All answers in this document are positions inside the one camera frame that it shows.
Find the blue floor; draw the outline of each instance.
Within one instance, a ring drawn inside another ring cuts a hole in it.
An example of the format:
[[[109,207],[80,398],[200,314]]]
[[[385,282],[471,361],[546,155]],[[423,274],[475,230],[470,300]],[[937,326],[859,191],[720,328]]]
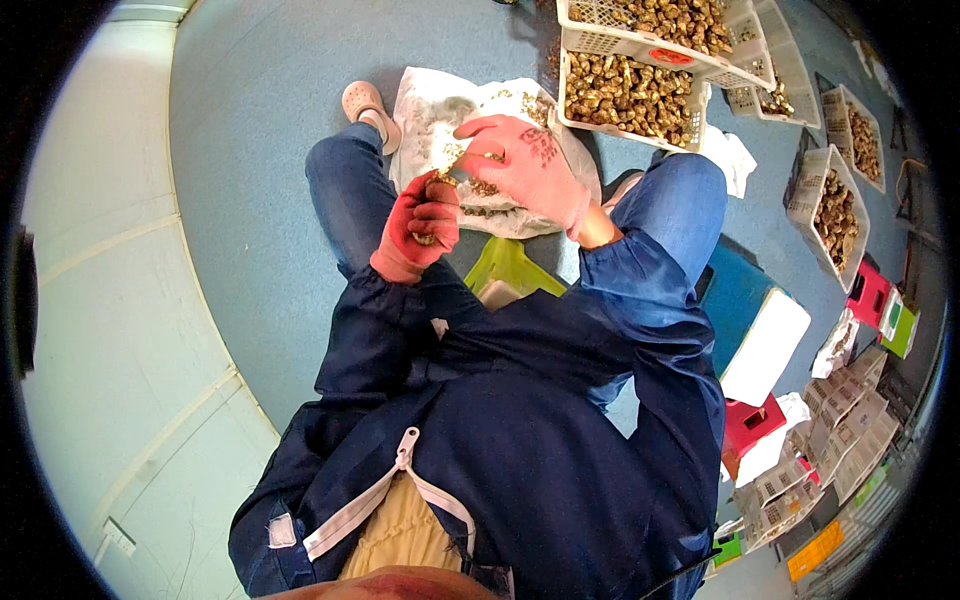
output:
[[[544,59],[559,34],[555,7],[533,0],[203,0],[180,27],[170,100],[170,145],[183,224],[200,283],[241,373],[280,430],[305,401],[326,348],[330,313],[344,287],[303,176],[318,139],[347,124],[340,95],[351,81],[375,83],[391,108],[406,65],[453,73],[477,84],[532,77],[554,91]],[[874,113],[884,136],[892,101],[869,79],[843,32],[803,0],[780,1],[811,75],[846,84]],[[812,324],[775,394],[799,391],[810,362],[844,304],[782,205],[801,128],[733,117],[714,88],[708,122],[735,132],[759,166],[744,200],[731,198],[724,233],[810,313]],[[812,132],[820,144],[824,132]],[[607,135],[582,139],[605,184],[645,169],[653,148]],[[887,146],[889,139],[884,138]],[[859,185],[872,232],[868,251],[900,279],[905,233],[895,228],[893,182],[900,155],[885,148],[887,194]],[[485,235],[465,231],[454,253],[465,273]],[[547,271],[576,274],[575,249],[560,235],[528,244]],[[870,332],[865,330],[861,340]],[[612,420],[629,431],[628,390]]]

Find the navy blue jacket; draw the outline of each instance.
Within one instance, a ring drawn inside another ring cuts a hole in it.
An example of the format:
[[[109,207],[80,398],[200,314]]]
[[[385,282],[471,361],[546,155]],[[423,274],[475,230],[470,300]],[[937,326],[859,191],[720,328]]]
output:
[[[337,578],[361,529],[312,563],[302,539],[390,469],[409,426],[417,474],[476,523],[465,572],[509,566],[517,598],[637,598],[708,554],[724,418],[712,327],[646,233],[580,260],[582,302],[537,292],[439,343],[416,286],[369,268],[349,281],[323,399],[294,415],[231,526],[248,594]],[[625,439],[586,398],[630,371]],[[463,523],[431,506],[465,555]],[[267,523],[288,512],[298,543],[269,548]],[[705,568],[654,597],[690,598]]]

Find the pink glove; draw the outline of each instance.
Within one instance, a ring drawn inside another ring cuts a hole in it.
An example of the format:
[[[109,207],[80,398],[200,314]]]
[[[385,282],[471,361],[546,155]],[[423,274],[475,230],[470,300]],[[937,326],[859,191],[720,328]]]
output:
[[[453,133],[473,137],[458,166],[496,187],[518,204],[550,219],[577,239],[590,192],[573,178],[550,132],[505,114],[468,121]],[[493,153],[503,162],[484,157]]]
[[[420,274],[460,240],[460,201],[452,186],[427,184],[434,174],[436,171],[430,171],[411,180],[390,211],[380,247],[370,257],[370,265],[387,281],[417,283]],[[432,235],[436,240],[424,246],[413,233]]]

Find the blue jeans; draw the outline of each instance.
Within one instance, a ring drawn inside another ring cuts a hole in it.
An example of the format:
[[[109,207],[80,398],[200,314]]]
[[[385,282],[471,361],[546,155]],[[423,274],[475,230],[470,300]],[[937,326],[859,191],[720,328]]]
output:
[[[347,277],[369,263],[396,200],[383,171],[382,147],[376,129],[358,122],[317,142],[306,159],[313,205]],[[677,261],[692,286],[713,253],[726,207],[727,184],[720,168],[703,156],[678,154],[651,166],[620,200],[611,219],[620,228],[646,231]],[[431,265],[418,286],[427,314],[446,319],[451,328],[489,315],[445,260]],[[598,318],[590,316],[579,282],[564,299],[583,301],[584,318]],[[596,389],[591,400],[603,408],[629,378],[626,372]]]

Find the white plastic basket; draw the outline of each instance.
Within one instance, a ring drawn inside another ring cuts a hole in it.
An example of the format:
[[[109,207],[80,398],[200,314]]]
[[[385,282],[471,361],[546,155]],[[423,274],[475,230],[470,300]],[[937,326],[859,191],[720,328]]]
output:
[[[867,107],[843,84],[820,94],[820,100],[824,104],[824,116],[827,118],[827,141],[837,147],[840,155],[847,161],[853,171],[878,189],[881,194],[886,194],[887,172],[883,163],[883,137],[880,135],[880,125],[874,114],[867,110]],[[847,114],[847,103],[853,103],[856,111],[860,113],[860,116],[867,118],[867,121],[870,122],[870,129],[874,130],[876,161],[880,168],[880,177],[877,181],[867,177],[853,163],[853,134],[850,127],[850,116]]]
[[[580,9],[586,22],[571,21],[570,7]],[[729,0],[724,24],[733,52],[719,57],[664,41],[653,34],[629,31],[626,25],[611,17],[611,9],[626,10],[614,0],[557,0],[563,48],[588,54],[626,55],[638,62],[699,75],[704,81],[725,89],[744,85],[773,89],[775,86],[770,52],[753,0]]]
[[[824,195],[824,185],[827,183],[827,173],[835,169],[837,178],[851,192],[853,192],[853,215],[859,225],[860,232],[853,241],[853,253],[847,260],[843,273],[837,271],[830,260],[827,247],[820,239],[820,233],[813,225],[817,206]],[[840,283],[845,294],[849,294],[856,279],[856,272],[863,260],[863,253],[867,249],[867,238],[870,237],[870,217],[867,215],[867,206],[863,203],[856,181],[847,168],[847,163],[840,156],[836,146],[830,144],[827,148],[808,150],[804,154],[804,164],[801,166],[797,179],[797,188],[793,198],[786,208],[786,216],[804,236],[804,241],[817,257],[817,263],[825,273],[832,275]]]
[[[750,85],[727,90],[727,100],[733,114],[754,116],[765,121],[796,123],[819,130],[820,107],[817,106],[817,96],[813,93],[813,83],[806,73],[800,48],[787,27],[780,7],[774,0],[761,0],[755,7],[763,28],[763,36],[767,40],[767,48],[770,50],[770,58],[777,67],[794,113],[788,117],[763,112],[760,109],[760,100],[769,101],[770,96],[765,91],[757,92],[756,86]]]
[[[560,50],[560,102],[557,104],[557,120],[567,127],[574,127],[581,130],[590,130],[592,132],[608,133],[643,142],[662,148],[667,152],[691,152],[700,153],[700,146],[703,143],[704,131],[707,129],[707,82],[702,78],[694,76],[693,83],[690,85],[690,95],[686,97],[686,107],[690,109],[690,123],[686,132],[693,137],[686,142],[686,147],[674,146],[661,137],[648,137],[646,135],[637,135],[636,133],[622,132],[616,125],[592,125],[590,123],[581,123],[572,121],[564,116],[564,107],[566,106],[566,76],[570,74],[570,57],[566,50]]]

